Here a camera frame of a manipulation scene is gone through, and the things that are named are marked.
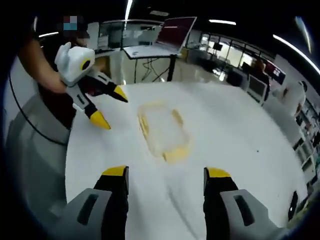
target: white table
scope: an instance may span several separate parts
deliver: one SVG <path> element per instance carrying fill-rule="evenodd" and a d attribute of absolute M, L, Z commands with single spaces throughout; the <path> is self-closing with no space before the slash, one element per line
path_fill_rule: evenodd
<path fill-rule="evenodd" d="M 127 239 L 205 239 L 203 169 L 229 172 L 286 224 L 293 192 L 307 196 L 294 150 L 269 115 L 240 88 L 213 83 L 139 83 L 123 86 L 129 103 L 108 96 L 92 101 L 111 130 L 93 126 L 77 112 L 66 157 L 67 201 L 93 188 L 110 167 L 129 166 Z M 137 117 L 139 106 L 164 100 L 179 111 L 191 137 L 187 160 L 167 165 L 148 150 Z M 172 199 L 183 213 L 182 220 Z"/>

